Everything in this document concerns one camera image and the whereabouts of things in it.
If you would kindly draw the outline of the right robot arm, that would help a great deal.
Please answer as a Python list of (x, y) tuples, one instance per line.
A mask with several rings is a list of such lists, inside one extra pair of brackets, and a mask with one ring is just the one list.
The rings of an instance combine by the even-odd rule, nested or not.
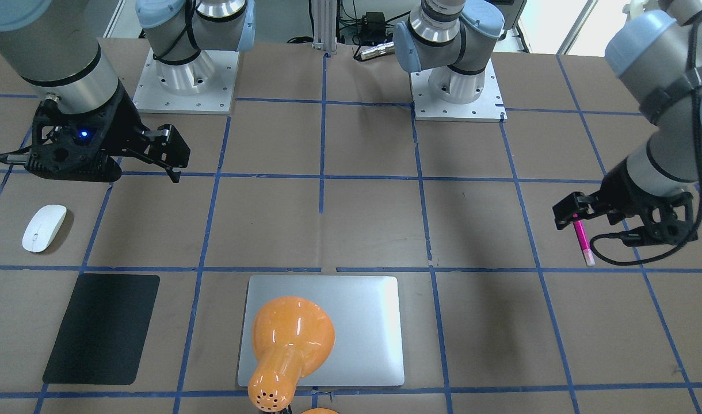
[(255, 40), (253, 1), (138, 1), (151, 57), (129, 96), (86, 26), (86, 1), (0, 1), (0, 53), (40, 97), (31, 144), (0, 153), (47, 180), (114, 182), (118, 157), (163, 168), (177, 183), (190, 147), (174, 125), (140, 111), (227, 113), (239, 52)]

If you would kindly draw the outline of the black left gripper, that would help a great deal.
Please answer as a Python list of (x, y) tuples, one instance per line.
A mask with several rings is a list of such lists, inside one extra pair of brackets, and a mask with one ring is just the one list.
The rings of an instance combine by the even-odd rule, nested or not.
[(640, 217), (643, 226), (624, 239), (626, 246), (677, 246), (694, 226), (693, 194), (680, 190), (675, 195), (655, 196), (630, 178), (627, 165), (619, 163), (609, 171), (593, 195), (572, 192), (552, 207), (556, 229), (561, 231), (577, 220), (591, 220), (606, 214), (611, 225), (625, 218)]

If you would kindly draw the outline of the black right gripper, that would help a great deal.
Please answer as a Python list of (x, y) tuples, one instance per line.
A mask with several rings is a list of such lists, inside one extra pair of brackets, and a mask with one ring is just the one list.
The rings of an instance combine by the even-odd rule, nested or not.
[(64, 100), (48, 93), (35, 112), (26, 170), (48, 180), (113, 182), (121, 176), (117, 156), (164, 168), (178, 183), (190, 147), (172, 124), (148, 129), (125, 87), (95, 110), (66, 114)]

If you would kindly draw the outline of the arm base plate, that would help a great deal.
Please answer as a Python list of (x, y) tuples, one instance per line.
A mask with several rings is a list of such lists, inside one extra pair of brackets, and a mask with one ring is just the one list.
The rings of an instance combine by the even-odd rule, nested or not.
[(448, 67), (410, 74), (415, 117), (420, 121), (508, 120), (493, 61), (483, 72), (464, 75)]
[(133, 104), (140, 113), (229, 115), (240, 56), (202, 51), (196, 60), (173, 66), (148, 53)]

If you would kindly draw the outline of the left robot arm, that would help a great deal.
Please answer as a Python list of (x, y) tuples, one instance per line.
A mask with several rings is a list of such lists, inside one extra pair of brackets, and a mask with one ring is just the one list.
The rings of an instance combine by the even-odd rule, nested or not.
[[(573, 192), (553, 206), (557, 229), (606, 216), (625, 246), (679, 246), (696, 239), (699, 219), (688, 186), (702, 182), (702, 1), (661, 1), (628, 21), (607, 44), (605, 58), (656, 126), (648, 141), (601, 181), (598, 191)], [(485, 1), (422, 1), (393, 34), (396, 58), (409, 73), (432, 70), (430, 86), (445, 101), (478, 97), (485, 66), (504, 26)]]

